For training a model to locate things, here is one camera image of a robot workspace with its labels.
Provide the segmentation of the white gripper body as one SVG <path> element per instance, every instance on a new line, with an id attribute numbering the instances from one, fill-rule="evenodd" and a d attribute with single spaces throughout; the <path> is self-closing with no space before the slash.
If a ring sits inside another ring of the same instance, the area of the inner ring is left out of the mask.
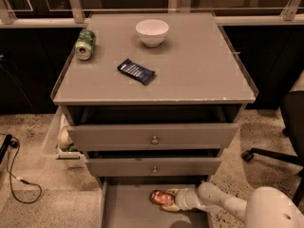
<path id="1" fill-rule="evenodd" d="M 175 196 L 175 202 L 183 211 L 201 208 L 201 200 L 195 189 L 180 189 Z"/>

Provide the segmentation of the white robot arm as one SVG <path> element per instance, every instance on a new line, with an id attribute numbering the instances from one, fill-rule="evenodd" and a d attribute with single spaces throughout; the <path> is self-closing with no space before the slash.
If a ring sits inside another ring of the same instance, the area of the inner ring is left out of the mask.
<path id="1" fill-rule="evenodd" d="M 220 207 L 242 221 L 245 228 L 304 228 L 303 214 L 273 187 L 259 187 L 244 200 L 224 193 L 213 183 L 203 182 L 197 189 L 157 191 L 153 200 L 170 212 L 194 208 L 213 212 Z"/>

